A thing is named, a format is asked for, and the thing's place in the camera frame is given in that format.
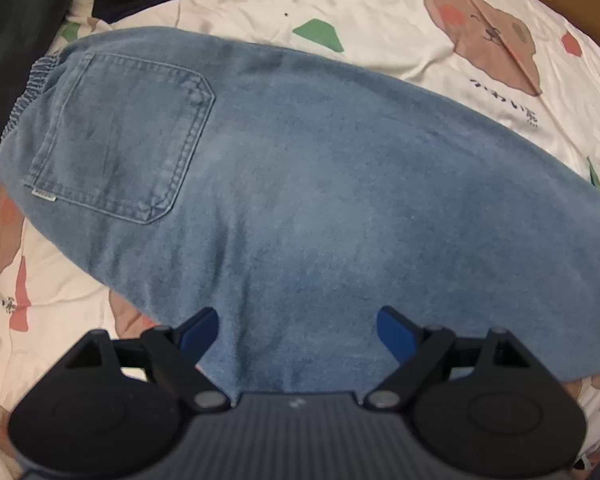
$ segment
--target jeans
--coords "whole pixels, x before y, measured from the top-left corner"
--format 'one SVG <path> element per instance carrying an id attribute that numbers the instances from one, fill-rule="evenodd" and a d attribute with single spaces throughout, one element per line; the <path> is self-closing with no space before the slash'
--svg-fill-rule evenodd
<path id="1" fill-rule="evenodd" d="M 33 67 L 0 178 L 69 259 L 156 321 L 221 319 L 240 390 L 353 390 L 397 366 L 394 306 L 510 329 L 560 380 L 600 372 L 600 193 L 504 126 L 379 73 L 172 28 Z"/>

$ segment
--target back pocket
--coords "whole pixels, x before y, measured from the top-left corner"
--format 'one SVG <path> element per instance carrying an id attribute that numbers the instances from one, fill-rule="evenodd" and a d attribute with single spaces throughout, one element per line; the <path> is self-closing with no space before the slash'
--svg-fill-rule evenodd
<path id="1" fill-rule="evenodd" d="M 146 224 L 176 199 L 214 101 L 198 73 L 165 63 L 85 54 L 25 184 Z"/>

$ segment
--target pocket stitching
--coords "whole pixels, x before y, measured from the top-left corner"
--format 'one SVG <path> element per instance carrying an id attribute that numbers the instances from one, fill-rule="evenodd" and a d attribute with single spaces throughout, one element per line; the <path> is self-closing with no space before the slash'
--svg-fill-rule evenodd
<path id="1" fill-rule="evenodd" d="M 124 60 L 132 60 L 138 62 L 138 64 L 144 64 L 145 66 L 159 66 L 163 68 L 167 68 L 173 72 L 185 72 L 189 80 L 192 82 L 190 86 L 190 94 L 188 101 L 192 104 L 193 114 L 190 116 L 190 127 L 186 130 L 186 138 L 184 140 L 184 144 L 182 149 L 180 150 L 180 156 L 174 165 L 173 176 L 167 187 L 167 192 L 164 194 L 163 200 L 158 203 L 151 204 L 151 199 L 155 198 L 155 196 L 149 195 L 150 204 L 143 204 L 140 202 L 130 203 L 124 199 L 116 198 L 115 200 L 104 200 L 102 197 L 98 198 L 93 194 L 84 191 L 77 190 L 72 187 L 60 184 L 58 182 L 52 182 L 50 180 L 41 178 L 41 174 L 45 170 L 48 162 L 50 160 L 50 156 L 53 152 L 53 148 L 56 144 L 56 139 L 58 138 L 58 123 L 64 112 L 64 109 L 75 92 L 76 87 L 82 81 L 84 74 L 86 73 L 88 67 L 90 66 L 92 60 L 98 55 L 99 57 L 114 57 L 118 58 L 120 61 Z M 177 198 L 178 192 L 182 187 L 182 183 L 184 180 L 184 174 L 186 169 L 189 166 L 190 160 L 192 159 L 196 147 L 200 141 L 202 136 L 203 129 L 206 124 L 206 120 L 211 112 L 212 105 L 215 102 L 215 94 L 210 88 L 208 82 L 205 77 L 194 70 L 191 70 L 186 67 L 173 65 L 170 63 L 164 63 L 160 61 L 154 61 L 150 59 L 142 59 L 133 56 L 122 56 L 120 54 L 109 53 L 109 52 L 96 52 L 96 53 L 86 53 L 83 59 L 80 61 L 80 64 L 83 66 L 80 68 L 80 72 L 77 75 L 75 81 L 72 83 L 70 90 L 67 93 L 64 102 L 59 109 L 57 117 L 54 118 L 53 127 L 49 128 L 49 132 L 45 139 L 43 139 L 42 145 L 38 150 L 38 153 L 41 155 L 41 151 L 44 149 L 46 152 L 43 155 L 41 160 L 35 160 L 27 172 L 26 179 L 24 184 L 27 187 L 36 188 L 39 187 L 41 190 L 46 190 L 50 193 L 56 194 L 58 198 L 65 200 L 66 202 L 74 203 L 75 205 L 80 205 L 86 207 L 91 210 L 96 210 L 102 212 L 103 214 L 108 214 L 114 216 L 116 218 L 129 220 L 132 222 L 137 222 L 141 224 L 149 223 L 154 221 L 155 219 L 161 218 L 165 215 L 173 205 L 174 201 Z M 197 104 L 193 104 L 193 97 L 195 94 L 199 94 L 202 102 Z M 93 203 L 100 202 L 100 206 L 94 206 Z M 159 214 L 154 214 L 152 216 L 152 211 L 163 209 Z"/>
<path id="2" fill-rule="evenodd" d="M 42 140 L 42 144 L 40 145 L 38 152 L 31 161 L 31 166 L 29 167 L 29 171 L 27 171 L 27 175 L 24 180 L 24 183 L 28 186 L 36 187 L 36 184 L 38 184 L 38 181 L 40 180 L 40 174 L 42 174 L 42 172 L 45 170 L 45 167 L 49 161 L 49 157 L 51 156 L 51 152 L 53 151 L 53 148 L 56 145 L 56 138 L 58 137 L 58 123 L 60 121 L 60 117 L 62 116 L 62 112 L 64 112 L 64 108 L 66 107 L 69 98 L 74 93 L 76 86 L 80 81 L 82 81 L 84 73 L 91 64 L 92 60 L 93 54 L 89 52 L 86 53 L 84 57 L 80 60 L 80 63 L 77 67 L 80 72 L 78 73 L 74 82 L 72 83 L 70 90 L 67 92 L 64 101 L 62 101 L 62 105 L 58 110 L 58 114 L 56 115 L 56 117 L 54 117 L 52 121 L 52 126 L 49 127 L 49 131 Z"/>

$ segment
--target bed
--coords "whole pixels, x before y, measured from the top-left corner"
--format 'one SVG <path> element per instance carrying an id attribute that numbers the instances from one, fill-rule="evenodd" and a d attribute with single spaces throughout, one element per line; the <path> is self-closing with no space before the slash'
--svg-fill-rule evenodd
<path id="1" fill-rule="evenodd" d="M 600 192 L 600 47 L 537 0 L 173 0 L 116 23 L 92 7 L 73 1 L 51 52 L 149 25 L 306 51 L 473 108 Z M 135 337 L 153 325 L 64 257 L 0 185 L 0 446 L 10 411 L 84 332 Z M 589 423 L 586 474 L 600 462 L 600 375 L 565 388 Z"/>

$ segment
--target blue jeans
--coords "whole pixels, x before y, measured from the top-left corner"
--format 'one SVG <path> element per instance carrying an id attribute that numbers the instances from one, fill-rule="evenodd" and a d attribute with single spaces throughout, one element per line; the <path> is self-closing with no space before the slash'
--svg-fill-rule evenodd
<path id="1" fill-rule="evenodd" d="M 158 322 L 204 306 L 239 390 L 355 390 L 374 318 L 505 326 L 561 380 L 600 372 L 600 193 L 411 84 L 172 28 L 43 57 L 0 177 L 43 235 Z"/>

